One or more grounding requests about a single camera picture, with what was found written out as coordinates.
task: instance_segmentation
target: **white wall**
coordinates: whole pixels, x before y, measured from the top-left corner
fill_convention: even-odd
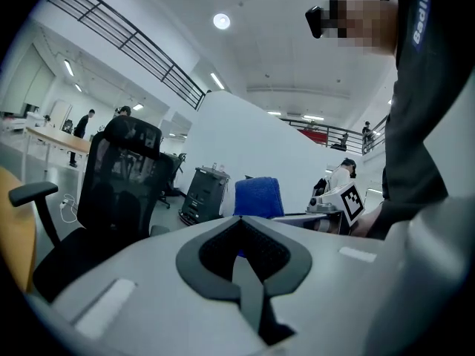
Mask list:
[[[182,153],[183,144],[185,142],[179,139],[172,139],[172,138],[164,138],[162,143],[160,144],[160,151],[163,153],[175,153],[177,156]]]
[[[344,127],[351,131],[361,132],[364,123],[369,121],[374,128],[383,118],[389,114],[391,106],[387,103],[393,97],[394,82],[398,79],[395,65],[390,67],[382,83],[376,89],[373,98],[363,113],[347,117]]]
[[[196,65],[199,56],[189,45],[186,45],[186,42],[183,42],[183,37],[180,39],[180,34],[172,30],[170,24],[167,24],[166,20],[160,15],[160,10],[148,0],[105,1],[135,23],[152,40],[157,41],[157,44],[163,47],[184,71],[189,72]],[[86,53],[121,73],[125,78],[130,79],[161,102],[175,109],[188,121],[193,122],[195,120],[197,112],[175,92],[160,83],[155,76],[138,65],[133,59],[117,50],[112,44],[67,13],[51,3],[43,1],[38,4],[31,17],[40,25],[58,33]]]
[[[184,193],[194,168],[211,167],[213,162],[225,165],[225,172],[231,176],[225,215],[234,211],[235,183],[245,175],[277,178],[285,212],[304,212],[312,188],[325,175],[326,167],[339,165],[348,156],[316,145],[276,117],[225,91],[206,96],[183,153],[187,153],[180,179]],[[350,158],[361,164],[361,157]]]
[[[33,43],[36,36],[35,27],[31,22],[26,21],[21,30],[16,34],[8,53],[1,64],[0,75],[0,111],[3,105],[5,94],[23,56]]]
[[[84,139],[89,140],[90,136],[96,134],[101,125],[106,126],[114,116],[114,109],[111,106],[105,105],[94,98],[80,93],[74,86],[66,85],[65,83],[57,83],[54,90],[50,92],[48,108],[45,114],[49,114],[53,108],[53,103],[56,100],[62,100],[72,104],[71,112],[68,119],[73,120],[73,126],[76,127],[80,119],[87,115],[89,110],[95,110],[96,114],[92,119],[89,119],[88,126]]]

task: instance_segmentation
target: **black metal railing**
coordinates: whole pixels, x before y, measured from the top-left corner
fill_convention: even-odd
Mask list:
[[[205,93],[138,27],[103,0],[48,0],[92,29],[171,88],[195,110]]]
[[[385,129],[387,116],[383,118],[372,130],[363,138],[363,154],[368,154],[377,146],[386,143]]]
[[[363,149],[363,136],[361,133],[350,131],[331,125],[320,124],[315,121],[304,121],[302,119],[281,119],[289,125],[309,137],[317,144],[340,151],[349,151],[361,154]]]

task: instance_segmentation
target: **office chair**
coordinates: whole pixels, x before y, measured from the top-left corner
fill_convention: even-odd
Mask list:
[[[180,195],[180,191],[177,188],[173,187],[173,182],[177,177],[177,172],[181,171],[181,164],[185,162],[186,154],[181,153],[179,156],[173,154],[167,154],[173,160],[173,172],[170,176],[170,179],[166,183],[165,190],[162,191],[161,195],[158,197],[159,202],[163,203],[167,209],[170,209],[170,203],[167,202],[166,197],[177,197]]]
[[[33,273],[35,287],[48,302],[126,246],[167,232],[158,226],[149,232],[152,211],[173,171],[173,160],[160,153],[160,137],[160,129],[128,116],[112,119],[94,136],[77,210],[83,226],[62,241],[45,199],[58,191],[56,185],[38,182],[10,191],[13,206],[35,202],[54,245]]]

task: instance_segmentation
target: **person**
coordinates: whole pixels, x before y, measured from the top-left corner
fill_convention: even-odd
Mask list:
[[[120,116],[130,116],[132,114],[131,108],[127,105],[124,105],[122,108],[119,109]]]
[[[339,151],[347,151],[347,140],[348,140],[348,133],[345,133],[342,138],[338,139],[339,144],[333,144],[330,146],[330,149],[337,149]]]
[[[362,154],[366,154],[368,151],[370,151],[370,143],[373,141],[373,132],[370,130],[370,122],[364,123],[361,133],[363,134]]]
[[[387,199],[356,223],[352,235],[384,239],[448,195],[424,140],[447,113],[474,67],[463,28],[471,0],[330,0],[328,31],[373,53],[394,56],[398,79],[385,128]],[[454,35],[453,30],[461,30]]]
[[[319,196],[328,191],[345,186],[351,182],[351,178],[356,178],[356,162],[345,158],[329,177],[321,178],[313,187],[313,196]]]
[[[45,124],[44,124],[43,126],[54,128],[54,124],[51,124],[51,117],[50,117],[50,115],[44,115],[43,117],[45,118]]]
[[[86,133],[86,125],[89,122],[89,119],[92,119],[94,117],[94,114],[96,113],[95,110],[89,110],[89,113],[87,115],[84,115],[80,121],[78,122],[76,128],[74,129],[73,135],[79,138],[83,138],[85,133]],[[71,152],[71,157],[69,159],[69,165],[73,166],[73,168],[77,168],[77,163],[76,163],[76,153]]]

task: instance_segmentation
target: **cable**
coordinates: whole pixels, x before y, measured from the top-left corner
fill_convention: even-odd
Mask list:
[[[73,197],[72,195],[70,195],[70,194],[65,194],[65,195],[63,196],[63,198],[64,198],[64,199],[62,200],[62,203],[59,205],[59,213],[61,214],[61,219],[62,219],[63,222],[68,223],[68,224],[74,223],[74,222],[77,221],[77,216],[76,216],[76,214],[73,212],[73,208],[77,211],[77,208],[74,207],[74,205],[76,204],[76,200],[75,200],[74,197]],[[72,215],[74,216],[74,220],[73,220],[73,221],[68,222],[68,221],[65,220],[65,218],[62,216],[62,209],[63,209],[66,205],[70,205],[70,206],[71,206],[71,213],[72,213]]]

